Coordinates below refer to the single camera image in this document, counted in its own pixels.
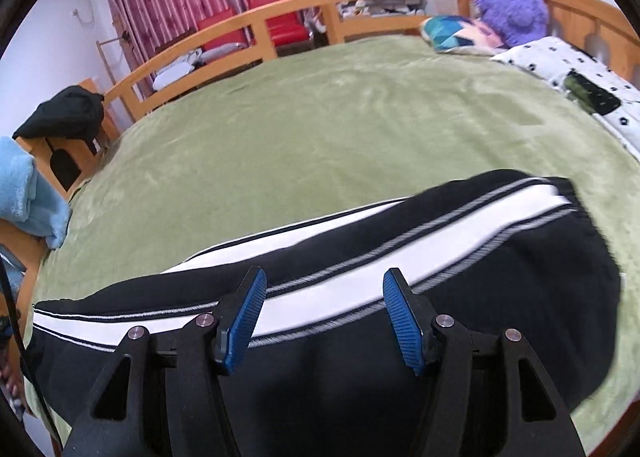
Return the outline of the black sweatpants with white stripe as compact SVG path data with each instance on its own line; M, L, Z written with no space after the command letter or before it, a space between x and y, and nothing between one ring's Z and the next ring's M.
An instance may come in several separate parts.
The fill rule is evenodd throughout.
M426 392L384 304L394 267L466 328L520 330L569 413L612 364L620 269L572 183L497 170L38 303L30 377L73 430L130 328L178 330L252 267L267 276L265 301L241 364L219 379L237 456L416 456Z

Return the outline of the light blue fleece towel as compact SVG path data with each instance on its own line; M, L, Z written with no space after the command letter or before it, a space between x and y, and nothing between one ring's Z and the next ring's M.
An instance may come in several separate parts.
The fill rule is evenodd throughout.
M1 218L46 240L51 250L64 243L72 210L38 171L35 158L8 136L1 137Z

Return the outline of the green fleece bed blanket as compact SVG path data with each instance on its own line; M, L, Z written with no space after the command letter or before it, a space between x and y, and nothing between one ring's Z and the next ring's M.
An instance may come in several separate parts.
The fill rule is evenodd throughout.
M390 35L281 58L133 124L76 192L35 301L80 299L226 240L495 169L566 177L623 274L617 347L574 411L587 451L639 388L639 165L528 73Z

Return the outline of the dark phone on pillow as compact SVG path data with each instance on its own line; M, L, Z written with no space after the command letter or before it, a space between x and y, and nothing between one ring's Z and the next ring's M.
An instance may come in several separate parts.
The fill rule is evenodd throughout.
M606 116L622 105L617 96L575 70L570 70L563 81L563 86L568 96L576 100L588 113Z

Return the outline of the white dotted pillow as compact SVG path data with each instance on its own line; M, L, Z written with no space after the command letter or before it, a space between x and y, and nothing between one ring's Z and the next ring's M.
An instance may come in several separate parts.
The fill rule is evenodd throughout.
M512 47L491 59L536 76L576 102L631 157L639 157L639 90L599 59L554 36Z

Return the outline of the colourful geometric pillow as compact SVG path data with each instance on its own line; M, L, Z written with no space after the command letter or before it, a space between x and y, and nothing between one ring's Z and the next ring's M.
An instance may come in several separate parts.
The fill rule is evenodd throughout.
M498 33L478 19L438 15L425 19L420 35L439 54L494 56L506 50Z

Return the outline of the right red chair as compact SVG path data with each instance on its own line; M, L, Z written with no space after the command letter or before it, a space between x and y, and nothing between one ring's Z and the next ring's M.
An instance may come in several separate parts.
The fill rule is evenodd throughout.
M284 0L247 0L250 9ZM311 40L310 31L298 13L285 13L266 20L271 42L275 47L303 44Z

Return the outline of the purple plush toy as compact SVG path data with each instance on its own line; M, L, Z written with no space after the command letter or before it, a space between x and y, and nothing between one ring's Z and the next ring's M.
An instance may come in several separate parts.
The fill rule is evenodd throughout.
M480 20L507 47L537 41L547 35L549 13L544 0L474 0Z

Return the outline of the cluttered desk with items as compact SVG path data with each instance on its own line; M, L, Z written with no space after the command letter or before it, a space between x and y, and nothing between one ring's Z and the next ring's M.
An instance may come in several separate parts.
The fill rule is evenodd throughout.
M337 4L342 19L357 16L425 15L427 0L353 0Z

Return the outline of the black jacket on bed rail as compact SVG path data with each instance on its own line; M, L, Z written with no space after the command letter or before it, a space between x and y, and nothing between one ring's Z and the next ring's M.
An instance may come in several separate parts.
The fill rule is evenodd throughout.
M38 105L12 137L61 137L92 142L104 119L104 96L71 85Z

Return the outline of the wooden bed frame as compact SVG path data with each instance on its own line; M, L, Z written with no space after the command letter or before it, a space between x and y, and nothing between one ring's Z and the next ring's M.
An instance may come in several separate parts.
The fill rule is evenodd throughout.
M272 36L274 29L284 28L284 24L273 27L272 20L286 18L293 25L293 18L301 26L303 17L312 17L305 20L307 30L311 38L317 34L326 35L326 46L340 45L353 40L361 40L367 36L402 34L418 35L418 25L426 18L418 14L404 16L359 16L343 17L338 10L338 4L356 0L271 0L270 3L262 3L244 13L229 13L224 18L218 18L213 24L208 24L203 29L191 34L185 34L184 38L165 46L149 61L124 79L114 82L113 86L103 91L104 119L98 133L99 144L103 150L99 154L93 154L91 149L80 139L66 139L53 137L49 146L48 140L43 137L34 139L18 138L17 144L29 154L35 156L35 165L39 172L46 178L65 199L73 196L80 183L88 180L99 168L99 161L104 157L104 151L112 146L116 139L122 135L115 124L115 113L112 111L114 100L121 100L122 107L126 110L130 120L137 122L145 116L166 105L172 100L198 90L202 86L215 83L225 76L231 76L244 67L251 67L261 62L276 60L282 47L285 45ZM471 18L476 12L474 0L449 0L456 1L456 14ZM631 82L631 75L639 72L639 35L638 22L634 27L625 14L612 5L601 0L544 0L550 10L550 32L558 32L558 36L567 39L570 44L583 46L593 44L589 50L596 54L596 42L602 42L603 55L608 58L606 64L622 78ZM195 70L183 78L163 88L159 92L140 99L135 86L142 83L151 74L166 67L181 55L204 47L209 42L218 42L229 34L238 30L245 33L247 46L234 53L228 53L210 64L205 64L200 70ZM50 167L51 151L56 148L65 149L78 166L80 173L70 188L61 184L58 176ZM37 274L41 262L46 256L47 248L43 238L28 235L20 231L6 220L1 220L1 244L12 250L17 260L26 267L26 276L23 279L21 290L14 300L14 318L20 325L21 335L24 336L26 321L28 318L28 304L32 299L32 288L35 286ZM601 437L597 447L589 451L589 456L621 456L623 451L630 448L634 438L639 435L639 399L634 399L626 407L616 425Z

